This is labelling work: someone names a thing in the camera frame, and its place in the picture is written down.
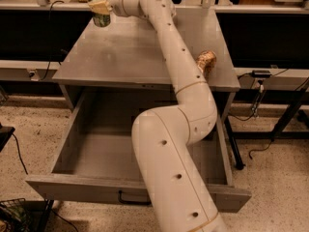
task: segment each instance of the drawer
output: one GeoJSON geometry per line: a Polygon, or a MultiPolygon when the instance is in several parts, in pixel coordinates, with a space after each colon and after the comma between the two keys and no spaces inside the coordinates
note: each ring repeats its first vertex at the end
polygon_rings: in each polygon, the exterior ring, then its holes
{"type": "MultiPolygon", "coordinates": [[[[43,198],[149,205],[131,143],[131,126],[143,111],[175,104],[167,90],[87,88],[70,116],[50,175],[27,178],[43,198]]],[[[189,148],[219,211],[236,212],[250,192],[233,187],[220,119],[211,135],[189,148]]]]}

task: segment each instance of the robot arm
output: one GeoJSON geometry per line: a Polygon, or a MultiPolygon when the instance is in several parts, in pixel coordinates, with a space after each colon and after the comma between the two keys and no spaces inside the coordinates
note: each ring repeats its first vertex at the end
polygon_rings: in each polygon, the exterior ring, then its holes
{"type": "Polygon", "coordinates": [[[178,105],[143,112],[132,142],[162,231],[226,231],[187,151],[215,125],[211,90],[173,22],[171,0],[108,0],[119,16],[140,16],[157,32],[178,105]]]}

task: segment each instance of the speckled floor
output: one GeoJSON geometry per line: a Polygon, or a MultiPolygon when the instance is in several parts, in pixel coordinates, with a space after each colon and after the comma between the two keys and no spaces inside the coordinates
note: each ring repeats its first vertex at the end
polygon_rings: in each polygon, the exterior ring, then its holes
{"type": "MultiPolygon", "coordinates": [[[[235,130],[269,131],[282,109],[263,108],[260,118],[240,122],[231,118],[235,130]]],[[[235,105],[232,112],[244,115],[247,107],[235,105]]],[[[10,97],[0,107],[0,122],[15,127],[21,154],[30,174],[48,174],[70,111],[62,99],[10,97]]],[[[306,130],[293,119],[288,130],[306,130]]],[[[237,214],[222,214],[229,231],[309,231],[309,140],[276,140],[264,152],[268,140],[239,140],[246,167],[233,169],[237,188],[248,189],[252,198],[237,214]]],[[[16,144],[10,139],[0,153],[0,200],[26,198],[42,200],[25,182],[16,144]]],[[[72,222],[80,232],[159,231],[151,207],[131,207],[76,202],[55,202],[54,210],[72,222]]],[[[46,232],[75,231],[50,215],[46,232]]]]}

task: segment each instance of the drawer handle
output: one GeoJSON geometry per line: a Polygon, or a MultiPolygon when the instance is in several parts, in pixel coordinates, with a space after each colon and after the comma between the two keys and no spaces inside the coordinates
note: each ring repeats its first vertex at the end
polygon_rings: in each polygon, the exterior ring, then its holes
{"type": "Polygon", "coordinates": [[[148,206],[151,205],[152,202],[151,201],[147,201],[147,202],[141,202],[141,201],[127,201],[124,200],[123,197],[123,192],[120,190],[118,191],[118,201],[124,205],[143,205],[143,206],[148,206]]]}

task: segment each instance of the black basket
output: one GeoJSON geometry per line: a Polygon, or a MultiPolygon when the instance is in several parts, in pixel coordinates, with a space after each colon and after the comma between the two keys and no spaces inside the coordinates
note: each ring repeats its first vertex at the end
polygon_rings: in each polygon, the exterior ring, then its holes
{"type": "Polygon", "coordinates": [[[0,221],[5,232],[31,232],[32,218],[24,208],[24,198],[0,201],[0,221]]]}

